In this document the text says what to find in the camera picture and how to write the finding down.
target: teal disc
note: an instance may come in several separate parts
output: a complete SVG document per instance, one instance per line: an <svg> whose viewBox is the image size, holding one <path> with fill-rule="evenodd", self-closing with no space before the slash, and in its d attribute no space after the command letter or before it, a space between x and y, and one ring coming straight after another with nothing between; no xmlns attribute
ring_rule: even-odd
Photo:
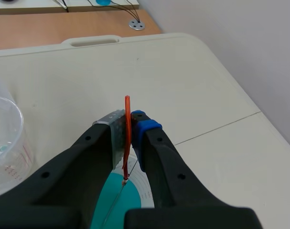
<svg viewBox="0 0 290 229"><path fill-rule="evenodd" d="M116 173L111 173L107 178L96 205L91 229L123 229L126 212L133 208L141 208L140 195L134 184L128 180L103 226L121 190L121 181L122 175Z"/></svg>

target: clamp jaw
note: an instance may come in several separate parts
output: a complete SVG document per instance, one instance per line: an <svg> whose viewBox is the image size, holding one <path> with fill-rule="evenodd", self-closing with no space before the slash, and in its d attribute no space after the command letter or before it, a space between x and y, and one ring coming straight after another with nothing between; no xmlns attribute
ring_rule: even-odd
<svg viewBox="0 0 290 229"><path fill-rule="evenodd" d="M160 124L142 111L133 112L131 122L132 146L155 208L128 211L124 228L262 228L253 210L229 206L202 185ZM69 149L1 195L0 229L89 228L102 187L122 153L124 132L114 135L112 126L95 122Z"/></svg>

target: white wall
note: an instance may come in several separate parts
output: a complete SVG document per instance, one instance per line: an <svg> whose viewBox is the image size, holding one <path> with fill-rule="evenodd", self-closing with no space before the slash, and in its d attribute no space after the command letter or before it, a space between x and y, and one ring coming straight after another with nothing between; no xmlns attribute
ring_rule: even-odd
<svg viewBox="0 0 290 229"><path fill-rule="evenodd" d="M204 41L290 143L290 0L139 0L164 32Z"/></svg>

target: blue knob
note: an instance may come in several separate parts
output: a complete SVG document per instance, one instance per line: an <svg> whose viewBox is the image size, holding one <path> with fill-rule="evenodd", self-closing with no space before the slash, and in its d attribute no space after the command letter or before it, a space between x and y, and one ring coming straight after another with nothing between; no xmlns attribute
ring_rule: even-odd
<svg viewBox="0 0 290 229"><path fill-rule="evenodd" d="M99 5L108 6L111 3L111 0L96 0Z"/></svg>

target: wire insulation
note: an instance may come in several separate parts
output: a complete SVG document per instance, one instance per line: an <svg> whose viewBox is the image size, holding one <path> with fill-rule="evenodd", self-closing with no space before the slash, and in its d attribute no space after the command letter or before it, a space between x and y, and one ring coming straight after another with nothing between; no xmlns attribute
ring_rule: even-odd
<svg viewBox="0 0 290 229"><path fill-rule="evenodd" d="M63 2L63 4L66 6L66 9L65 9L66 12L69 13L69 10L68 10L68 7L67 7L67 4L66 4L65 0L62 0L62 2Z"/></svg>

